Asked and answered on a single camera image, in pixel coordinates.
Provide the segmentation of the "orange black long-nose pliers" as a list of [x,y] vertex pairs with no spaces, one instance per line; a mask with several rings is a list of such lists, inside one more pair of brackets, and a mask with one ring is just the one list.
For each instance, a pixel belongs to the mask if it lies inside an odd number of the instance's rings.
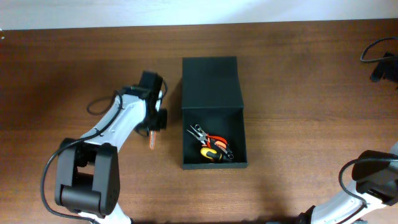
[[201,126],[199,124],[196,124],[194,126],[190,126],[193,129],[193,132],[191,132],[189,129],[187,130],[190,134],[192,134],[198,141],[202,143],[203,146],[206,146],[207,148],[214,149],[215,147],[218,147],[221,149],[225,154],[228,154],[228,145],[227,148],[223,148],[221,146],[217,146],[213,140],[209,140],[207,137],[206,132],[202,130]]

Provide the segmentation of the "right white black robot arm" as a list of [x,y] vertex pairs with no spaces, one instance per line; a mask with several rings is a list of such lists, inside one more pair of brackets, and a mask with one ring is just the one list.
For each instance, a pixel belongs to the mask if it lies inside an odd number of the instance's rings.
[[294,223],[364,223],[361,218],[397,203],[397,145],[389,152],[367,150],[339,171],[341,192],[310,207]]

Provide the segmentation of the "yellow black screwdriver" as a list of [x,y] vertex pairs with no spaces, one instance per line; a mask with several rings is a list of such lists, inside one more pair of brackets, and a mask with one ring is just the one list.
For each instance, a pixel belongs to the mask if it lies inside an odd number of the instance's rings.
[[215,149],[203,147],[200,150],[200,153],[203,157],[211,160],[212,162],[232,162],[233,159],[230,159],[228,156],[224,155],[222,152],[219,152]]

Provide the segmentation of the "black gift box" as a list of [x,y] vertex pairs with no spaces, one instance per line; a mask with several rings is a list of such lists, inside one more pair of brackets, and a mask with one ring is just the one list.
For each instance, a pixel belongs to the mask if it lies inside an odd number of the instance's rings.
[[[236,57],[193,57],[182,60],[183,163],[189,169],[238,169],[248,166],[244,102]],[[225,138],[232,162],[211,162],[202,143],[187,130],[199,124],[212,136]]]

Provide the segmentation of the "silver ring wrench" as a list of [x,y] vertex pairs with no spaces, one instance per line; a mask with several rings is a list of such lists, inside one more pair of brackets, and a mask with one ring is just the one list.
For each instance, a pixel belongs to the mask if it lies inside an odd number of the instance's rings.
[[224,153],[221,149],[219,149],[218,147],[215,147],[214,149],[217,150],[217,151],[219,151],[219,152],[222,152],[224,155],[228,156],[230,159],[234,159],[234,154],[233,154],[232,150],[230,149],[229,144],[228,144],[228,151],[229,151],[228,154],[225,154],[225,153]]

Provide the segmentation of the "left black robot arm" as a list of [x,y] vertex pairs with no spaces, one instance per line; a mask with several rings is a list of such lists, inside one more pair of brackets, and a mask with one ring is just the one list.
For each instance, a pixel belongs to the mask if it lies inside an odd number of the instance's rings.
[[167,110],[160,106],[167,92],[164,79],[143,72],[137,85],[118,90],[100,121],[78,139],[66,138],[52,156],[57,160],[55,203],[67,218],[90,223],[132,223],[118,203],[118,153],[135,131],[150,138],[167,125]]

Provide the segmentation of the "small red handled pliers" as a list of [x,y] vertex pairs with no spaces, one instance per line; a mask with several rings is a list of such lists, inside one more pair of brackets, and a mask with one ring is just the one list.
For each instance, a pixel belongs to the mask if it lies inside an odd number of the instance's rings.
[[212,136],[209,134],[207,134],[207,137],[209,140],[213,140],[217,146],[221,146],[225,149],[227,148],[228,142],[225,138],[222,138],[220,136]]

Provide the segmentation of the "orange socket bit rail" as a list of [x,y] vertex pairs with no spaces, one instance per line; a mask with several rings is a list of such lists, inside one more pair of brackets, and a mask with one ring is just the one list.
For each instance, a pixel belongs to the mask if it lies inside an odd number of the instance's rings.
[[155,137],[156,137],[156,132],[150,131],[149,132],[149,146],[150,146],[151,150],[155,149]]

